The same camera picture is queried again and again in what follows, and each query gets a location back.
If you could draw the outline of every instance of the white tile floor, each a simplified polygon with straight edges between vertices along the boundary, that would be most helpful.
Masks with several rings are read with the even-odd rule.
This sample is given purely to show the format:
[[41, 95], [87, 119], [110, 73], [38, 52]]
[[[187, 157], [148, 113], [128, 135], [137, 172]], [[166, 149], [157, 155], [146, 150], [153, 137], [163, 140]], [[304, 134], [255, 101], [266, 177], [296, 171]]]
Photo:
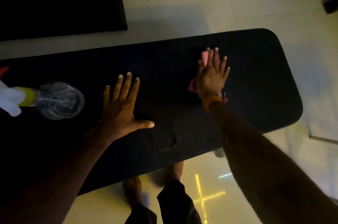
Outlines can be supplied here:
[[[280, 39], [304, 105], [298, 123], [266, 134], [332, 197], [338, 198], [338, 146], [312, 141], [309, 131], [338, 140], [338, 13], [326, 15], [321, 0], [123, 0], [127, 31], [0, 42], [0, 59], [264, 27]], [[185, 162], [182, 182], [193, 200], [220, 196], [196, 208], [209, 224], [260, 223], [231, 175], [212, 152]], [[158, 214], [161, 188], [142, 175], [149, 208]], [[115, 184], [77, 197], [65, 224], [124, 223], [130, 213]]]

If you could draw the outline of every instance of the leg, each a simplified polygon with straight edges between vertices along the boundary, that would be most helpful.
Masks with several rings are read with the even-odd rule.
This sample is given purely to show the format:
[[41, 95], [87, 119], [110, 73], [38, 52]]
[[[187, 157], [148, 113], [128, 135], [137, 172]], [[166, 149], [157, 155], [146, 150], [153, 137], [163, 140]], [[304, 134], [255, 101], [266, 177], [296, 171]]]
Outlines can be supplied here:
[[183, 162], [171, 165], [168, 171], [167, 185], [157, 196], [163, 224], [201, 224], [201, 218], [194, 203], [180, 182], [182, 172]]
[[125, 224], [156, 224], [157, 216], [148, 208], [144, 207], [141, 200], [142, 185], [139, 177], [127, 179], [123, 182], [124, 194], [132, 208], [132, 213]]

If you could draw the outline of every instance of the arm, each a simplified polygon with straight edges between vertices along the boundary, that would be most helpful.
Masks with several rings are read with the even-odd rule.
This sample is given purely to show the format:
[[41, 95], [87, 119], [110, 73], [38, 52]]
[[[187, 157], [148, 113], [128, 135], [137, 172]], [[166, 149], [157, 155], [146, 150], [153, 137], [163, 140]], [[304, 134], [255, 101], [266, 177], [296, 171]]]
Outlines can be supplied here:
[[229, 69], [218, 51], [204, 68], [199, 64], [197, 90], [221, 127], [222, 145], [243, 194], [264, 224], [333, 223], [338, 207], [279, 148], [231, 113], [216, 95]]
[[133, 118], [140, 80], [136, 78], [130, 90], [131, 81], [129, 74], [122, 86], [123, 76], [119, 76], [112, 102], [110, 87], [105, 88], [104, 109], [97, 127], [91, 129], [83, 142], [62, 158], [44, 179], [2, 207], [0, 223], [62, 223], [87, 175], [108, 146], [137, 129], [154, 127], [153, 122]]

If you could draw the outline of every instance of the orange bracelet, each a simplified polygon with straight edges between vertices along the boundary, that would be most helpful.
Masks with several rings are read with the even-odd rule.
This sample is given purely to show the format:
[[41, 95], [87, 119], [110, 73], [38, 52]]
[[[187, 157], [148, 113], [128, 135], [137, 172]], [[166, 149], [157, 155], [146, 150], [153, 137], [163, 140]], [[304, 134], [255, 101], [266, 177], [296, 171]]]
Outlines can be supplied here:
[[218, 96], [216, 96], [216, 95], [208, 95], [208, 96], [204, 99], [203, 105], [204, 105], [205, 109], [206, 109], [208, 112], [209, 112], [209, 106], [210, 106], [210, 104], [211, 104], [212, 102], [214, 102], [214, 101], [221, 101], [221, 102], [223, 102], [223, 99], [220, 98], [220, 97], [218, 97]]

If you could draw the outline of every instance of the hand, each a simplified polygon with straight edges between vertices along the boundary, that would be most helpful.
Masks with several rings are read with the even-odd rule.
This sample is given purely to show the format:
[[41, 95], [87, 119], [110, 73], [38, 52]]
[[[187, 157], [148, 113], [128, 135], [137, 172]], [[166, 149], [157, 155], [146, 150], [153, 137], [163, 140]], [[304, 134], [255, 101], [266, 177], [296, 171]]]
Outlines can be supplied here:
[[155, 126], [152, 121], [137, 121], [134, 119], [133, 111], [140, 87], [140, 79], [138, 77], [135, 79], [129, 92], [131, 83], [132, 74], [130, 72], [127, 73], [124, 84], [123, 76], [119, 75], [112, 101], [110, 101], [110, 86], [107, 85], [104, 89], [104, 109], [96, 127], [96, 133], [109, 144], [138, 129]]
[[202, 101], [208, 95], [222, 97], [222, 89], [230, 72], [230, 67], [226, 68], [226, 56], [221, 62], [217, 47], [215, 50], [210, 50], [210, 48], [206, 50], [209, 52], [208, 61], [205, 67], [202, 60], [198, 61], [196, 77], [197, 94]]

